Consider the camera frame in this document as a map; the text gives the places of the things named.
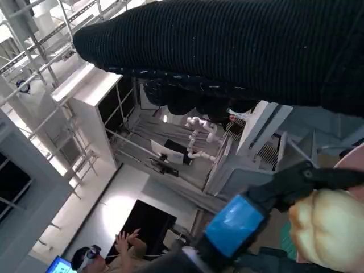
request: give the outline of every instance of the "cable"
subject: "cable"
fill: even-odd
[[[158,254],[158,255],[144,255],[144,257],[160,257],[160,256],[163,256],[165,253],[162,253],[162,254]],[[117,255],[110,255],[110,256],[106,256],[106,258],[112,258],[112,257],[117,257],[119,256],[119,254]]]
[[[158,254],[158,255],[144,255],[144,257],[160,257],[163,256],[165,253]]]

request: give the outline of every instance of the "person's hand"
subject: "person's hand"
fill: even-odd
[[[133,233],[131,233],[130,235],[127,236],[127,241],[130,243],[134,238],[136,238],[137,236],[139,236],[139,231],[140,229],[136,229],[133,231]]]
[[[127,249],[129,247],[127,238],[129,237],[129,234],[125,234],[125,231],[122,233],[120,232],[118,235],[115,236],[115,248],[120,254],[127,254]]]

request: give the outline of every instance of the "computer monitor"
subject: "computer monitor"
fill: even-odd
[[[45,273],[77,273],[72,270],[71,263],[57,256]]]
[[[156,143],[154,140],[150,140],[150,144],[152,146],[153,152],[155,152],[157,155],[166,155],[167,160],[169,162],[175,163],[175,164],[183,164],[183,154],[180,152],[176,152],[174,150],[165,148],[164,146]]]

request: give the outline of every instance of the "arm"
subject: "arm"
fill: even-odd
[[[135,253],[138,254],[137,256],[141,256],[139,258],[143,258],[145,252],[147,251],[147,244],[137,238],[139,231],[140,229],[134,230],[134,232],[127,237],[127,241],[129,244],[134,246]]]
[[[125,231],[116,236],[115,248],[120,253],[117,258],[119,258],[119,262],[121,263],[121,273],[131,273],[133,264],[128,253],[128,240]]]

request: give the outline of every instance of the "man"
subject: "man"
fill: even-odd
[[[109,264],[106,265],[105,259],[98,255],[92,264],[82,269],[82,273],[131,273],[133,269],[140,267],[148,261],[143,260],[146,253],[147,245],[138,237],[140,229],[134,230],[133,233],[125,234],[123,231],[115,236],[115,248],[119,255]],[[82,247],[73,255],[71,266],[73,270],[78,270],[82,265],[86,252],[89,247]]]

